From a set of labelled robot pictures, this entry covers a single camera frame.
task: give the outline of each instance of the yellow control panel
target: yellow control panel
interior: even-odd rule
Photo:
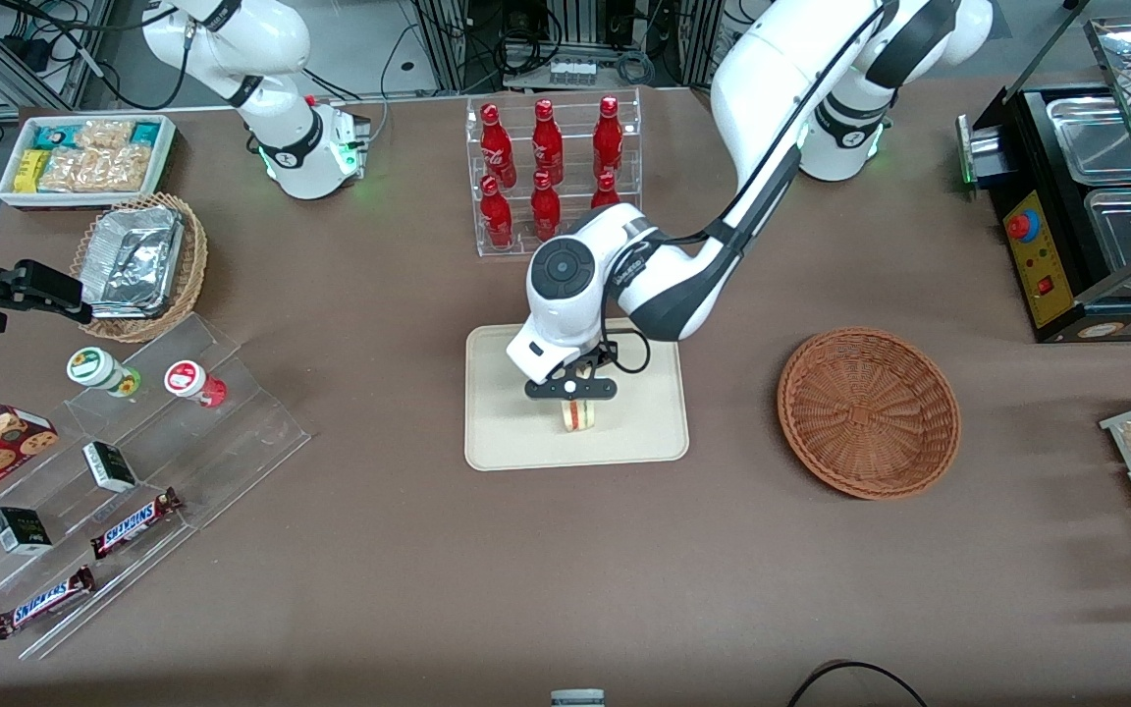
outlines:
[[[1024,299],[1028,301],[1033,321],[1037,327],[1046,326],[1072,309],[1074,299],[1037,192],[1025,197],[1001,224],[1007,229],[1010,256],[1016,260],[1019,282],[1024,283]]]

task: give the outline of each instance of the snickers bar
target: snickers bar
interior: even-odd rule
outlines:
[[[156,525],[161,518],[180,509],[180,507],[181,500],[176,498],[176,492],[171,486],[167,488],[165,492],[154,497],[152,502],[148,502],[143,509],[136,511],[135,515],[121,520],[120,524],[115,524],[112,529],[103,533],[102,536],[90,540],[90,546],[94,546],[94,559],[102,560],[103,558],[107,558],[109,552],[130,542],[145,529]]]
[[[94,574],[85,564],[81,564],[81,568],[77,569],[77,574],[72,577],[68,577],[67,580],[34,596],[34,598],[28,600],[27,604],[15,607],[14,612],[0,614],[0,640],[14,635],[15,631],[20,630],[41,614],[53,612],[59,605],[68,603],[68,600],[81,594],[92,594],[94,589]]]

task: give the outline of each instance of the small black box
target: small black box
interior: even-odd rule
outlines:
[[[120,449],[112,447],[107,442],[89,442],[81,452],[86,455],[86,466],[89,466],[90,474],[94,474],[94,483],[101,488],[116,493],[131,491],[138,480],[133,478],[133,471]]]
[[[0,509],[0,542],[10,554],[43,554],[50,550],[46,528],[41,527],[41,518],[35,510]]]

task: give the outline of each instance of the bottle cap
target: bottle cap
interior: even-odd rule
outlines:
[[[165,388],[179,398],[189,398],[202,390],[205,382],[207,371],[193,361],[178,361],[165,374]]]
[[[68,377],[72,382],[95,386],[107,382],[115,371],[115,361],[107,351],[95,346],[86,346],[68,360]]]

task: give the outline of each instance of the red cap bottle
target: red cap bottle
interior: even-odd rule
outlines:
[[[566,179],[566,152],[562,146],[562,130],[553,119],[553,102],[547,98],[535,101],[535,132],[530,135],[535,149],[535,169],[547,172],[553,183]]]
[[[616,205],[619,201],[619,192],[614,191],[614,173],[605,170],[596,179],[596,193],[592,196],[592,207],[596,209],[601,206]]]
[[[509,201],[500,193],[500,184],[493,175],[483,175],[480,186],[483,189],[480,212],[483,213],[483,225],[491,247],[507,250],[512,245],[512,213],[509,210]]]
[[[483,118],[483,161],[487,173],[500,180],[506,189],[517,183],[517,167],[512,166],[512,140],[500,124],[500,109],[486,103],[480,109]]]
[[[592,133],[592,171],[597,179],[606,170],[614,174],[622,171],[622,123],[619,122],[619,100],[613,95],[601,98],[601,120],[596,121],[596,132]]]
[[[552,175],[546,170],[535,173],[535,192],[530,195],[530,210],[535,214],[535,238],[547,241],[556,235],[562,223],[562,201],[553,189]]]

